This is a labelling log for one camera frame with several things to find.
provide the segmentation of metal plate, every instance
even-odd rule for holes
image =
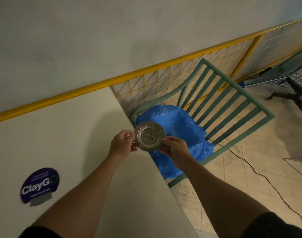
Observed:
[[[163,145],[162,138],[165,138],[165,131],[162,126],[151,121],[139,124],[134,133],[135,144],[144,151],[158,150]]]

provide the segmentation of sticker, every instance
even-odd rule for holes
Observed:
[[[60,183],[58,172],[53,168],[42,168],[31,174],[23,183],[20,196],[23,203],[31,206],[49,200]]]

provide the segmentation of forearm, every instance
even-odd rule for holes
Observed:
[[[107,157],[85,180],[63,196],[33,225],[62,237],[93,237],[114,172],[120,162]]]
[[[268,212],[258,201],[220,180],[195,159],[182,167],[219,237],[240,237],[259,215]]]

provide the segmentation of metal grille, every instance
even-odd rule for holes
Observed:
[[[253,39],[249,39],[236,45],[116,84],[112,86],[111,89],[120,105],[125,110],[125,113],[129,115],[139,104],[158,98],[180,85],[190,75],[199,60],[203,57],[219,68],[227,76],[230,76],[252,42]],[[203,70],[204,69],[202,69],[189,84],[184,99],[187,97]],[[217,82],[218,79],[214,80],[203,96],[207,95]],[[179,93],[165,101],[162,101],[161,104],[176,105],[178,97]]]
[[[234,80],[274,63],[302,47],[302,22],[266,33]]]

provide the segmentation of black cable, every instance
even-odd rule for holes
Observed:
[[[302,216],[301,216],[298,212],[296,212],[295,210],[293,210],[293,209],[289,206],[288,203],[285,202],[285,200],[284,200],[283,197],[281,196],[280,192],[279,192],[279,191],[271,184],[270,180],[269,180],[267,177],[265,177],[265,176],[262,175],[262,174],[257,173],[257,172],[254,170],[254,168],[252,167],[252,165],[249,164],[249,162],[248,162],[247,160],[245,160],[244,158],[241,158],[240,156],[236,155],[231,149],[229,149],[229,151],[232,152],[232,153],[233,153],[235,156],[237,156],[238,158],[240,158],[240,159],[244,160],[245,162],[247,162],[247,164],[253,169],[253,171],[254,171],[256,174],[258,174],[258,175],[260,175],[260,176],[263,176],[263,177],[269,182],[269,184],[275,189],[275,191],[279,194],[281,200],[283,200],[283,202],[286,204],[286,206],[287,206],[291,211],[293,211],[294,213],[298,214],[298,215],[300,216],[301,220],[302,220]]]

